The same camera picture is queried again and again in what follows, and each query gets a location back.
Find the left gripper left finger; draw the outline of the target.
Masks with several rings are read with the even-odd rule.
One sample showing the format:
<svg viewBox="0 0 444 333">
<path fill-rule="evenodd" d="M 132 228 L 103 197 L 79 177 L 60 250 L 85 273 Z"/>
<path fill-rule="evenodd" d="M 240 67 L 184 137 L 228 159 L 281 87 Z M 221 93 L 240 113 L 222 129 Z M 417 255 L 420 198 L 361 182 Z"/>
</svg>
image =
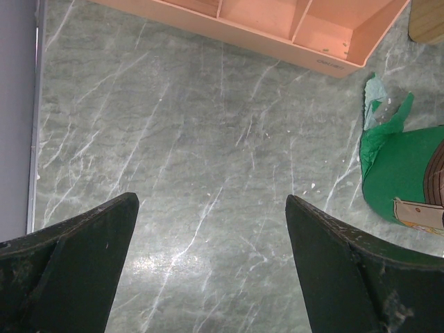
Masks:
<svg viewBox="0 0 444 333">
<path fill-rule="evenodd" d="M 134 193 L 1 243 L 2 332 L 104 332 L 139 210 Z"/>
</svg>

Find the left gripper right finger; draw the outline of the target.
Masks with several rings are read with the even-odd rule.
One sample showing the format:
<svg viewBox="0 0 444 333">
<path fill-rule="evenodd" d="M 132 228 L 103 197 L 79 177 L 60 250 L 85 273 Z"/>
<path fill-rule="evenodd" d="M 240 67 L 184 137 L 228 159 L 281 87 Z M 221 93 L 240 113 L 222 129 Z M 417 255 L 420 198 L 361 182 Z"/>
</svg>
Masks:
<svg viewBox="0 0 444 333">
<path fill-rule="evenodd" d="M 379 239 L 297 197 L 287 227 L 313 332 L 442 332 L 443 259 Z"/>
</svg>

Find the brown topped roll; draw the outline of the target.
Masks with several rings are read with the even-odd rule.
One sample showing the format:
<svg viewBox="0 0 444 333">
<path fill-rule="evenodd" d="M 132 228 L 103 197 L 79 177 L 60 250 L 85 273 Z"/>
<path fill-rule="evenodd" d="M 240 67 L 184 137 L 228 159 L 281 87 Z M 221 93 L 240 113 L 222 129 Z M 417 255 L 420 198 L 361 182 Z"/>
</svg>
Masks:
<svg viewBox="0 0 444 333">
<path fill-rule="evenodd" d="M 442 235 L 443 127 L 404 129 L 413 94 L 379 123 L 375 112 L 386 97 L 381 79 L 372 75 L 364 88 L 359 150 L 364 199 L 387 221 Z"/>
</svg>

